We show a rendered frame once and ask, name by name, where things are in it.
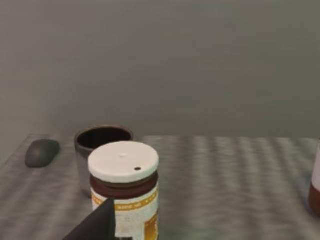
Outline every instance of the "brown jar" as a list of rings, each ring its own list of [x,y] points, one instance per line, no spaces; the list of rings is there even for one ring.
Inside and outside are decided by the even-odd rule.
[[[158,239],[158,153],[135,141],[103,145],[88,158],[93,210],[113,197],[116,238]]]
[[[311,210],[320,217],[320,144],[316,152],[308,201]]]

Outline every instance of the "gray wall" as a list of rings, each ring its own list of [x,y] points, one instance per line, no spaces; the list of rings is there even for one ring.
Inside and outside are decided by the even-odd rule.
[[[319,136],[319,0],[0,0],[0,158],[28,133]]]

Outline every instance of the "white bottle cap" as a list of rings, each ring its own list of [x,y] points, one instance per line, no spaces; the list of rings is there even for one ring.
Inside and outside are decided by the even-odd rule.
[[[109,183],[132,183],[151,176],[159,165],[156,150],[141,142],[118,141],[95,149],[88,158],[90,173]]]

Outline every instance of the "gray striped fabric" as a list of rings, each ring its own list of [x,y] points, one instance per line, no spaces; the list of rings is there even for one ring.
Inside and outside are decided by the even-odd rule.
[[[32,141],[62,151],[28,169]],[[174,137],[139,139],[160,155],[162,240],[319,240],[306,204],[317,140]],[[30,135],[0,168],[0,240],[59,240],[91,212],[78,186],[72,138]]]

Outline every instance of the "cup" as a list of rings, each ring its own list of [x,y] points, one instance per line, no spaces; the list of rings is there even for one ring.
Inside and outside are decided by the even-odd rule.
[[[80,189],[91,198],[88,157],[102,145],[120,141],[132,141],[134,134],[128,128],[119,125],[98,125],[78,132],[74,137],[76,165],[78,168]]]

